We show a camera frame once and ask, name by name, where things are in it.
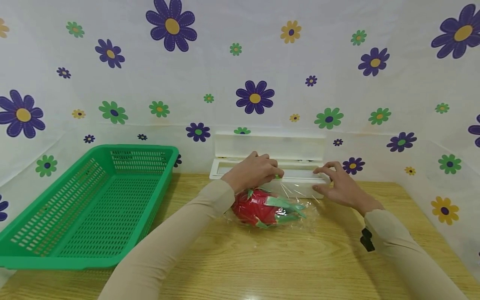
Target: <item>basket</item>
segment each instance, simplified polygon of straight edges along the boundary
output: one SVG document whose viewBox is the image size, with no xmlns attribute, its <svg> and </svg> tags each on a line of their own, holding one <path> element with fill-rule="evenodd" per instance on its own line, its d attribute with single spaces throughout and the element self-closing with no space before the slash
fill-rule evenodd
<svg viewBox="0 0 480 300">
<path fill-rule="evenodd" d="M 0 266 L 115 266 L 148 234 L 178 153 L 157 145 L 92 148 L 0 233 Z"/>
</svg>

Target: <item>wooden table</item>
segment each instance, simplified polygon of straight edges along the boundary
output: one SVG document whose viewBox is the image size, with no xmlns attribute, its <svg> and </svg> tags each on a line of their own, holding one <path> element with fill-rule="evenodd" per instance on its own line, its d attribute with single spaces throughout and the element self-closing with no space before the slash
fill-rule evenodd
<svg viewBox="0 0 480 300">
<path fill-rule="evenodd" d="M 154 225 L 208 182 L 207 175 L 174 175 Z M 470 299 L 480 299 L 478 283 L 400 186 L 360 185 L 407 226 Z M 316 209 L 317 219 L 303 228 L 248 229 L 224 218 L 214 221 L 172 270 L 161 299 L 409 299 L 393 269 L 360 244 L 364 223 L 356 212 L 328 201 Z M 0 299 L 95 300 L 111 272 L 18 271 L 0 290 Z"/>
</svg>

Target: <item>wrapped fruit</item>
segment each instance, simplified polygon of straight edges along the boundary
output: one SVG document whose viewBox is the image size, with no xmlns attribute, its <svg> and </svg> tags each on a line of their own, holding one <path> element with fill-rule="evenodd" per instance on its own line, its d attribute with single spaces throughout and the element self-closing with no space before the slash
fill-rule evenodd
<svg viewBox="0 0 480 300">
<path fill-rule="evenodd" d="M 233 213 L 242 221 L 260 228 L 306 218 L 303 205 L 293 204 L 262 188 L 245 190 L 235 196 Z"/>
</svg>

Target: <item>beige sleeve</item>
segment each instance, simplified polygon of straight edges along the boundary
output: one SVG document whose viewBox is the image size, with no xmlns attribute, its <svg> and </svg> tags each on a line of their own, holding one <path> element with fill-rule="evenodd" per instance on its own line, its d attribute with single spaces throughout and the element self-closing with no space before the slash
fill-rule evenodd
<svg viewBox="0 0 480 300">
<path fill-rule="evenodd" d="M 157 300 L 162 282 L 180 256 L 211 220 L 234 201 L 222 180 L 205 186 L 198 196 L 147 235 L 118 264 L 99 300 Z"/>
<path fill-rule="evenodd" d="M 375 250 L 394 265 L 415 299 L 467 299 L 393 214 L 377 209 L 365 215 L 365 223 Z"/>
</svg>

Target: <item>left hand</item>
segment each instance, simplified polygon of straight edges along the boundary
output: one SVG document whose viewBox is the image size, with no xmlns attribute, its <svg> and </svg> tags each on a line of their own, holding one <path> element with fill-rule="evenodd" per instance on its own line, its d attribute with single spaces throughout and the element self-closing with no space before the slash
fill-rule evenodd
<svg viewBox="0 0 480 300">
<path fill-rule="evenodd" d="M 246 159 L 225 173 L 222 180 L 228 183 L 236 194 L 270 182 L 275 179 L 275 175 L 282 178 L 283 174 L 276 160 L 270 159 L 268 154 L 258 156 L 257 152 L 253 151 Z"/>
</svg>

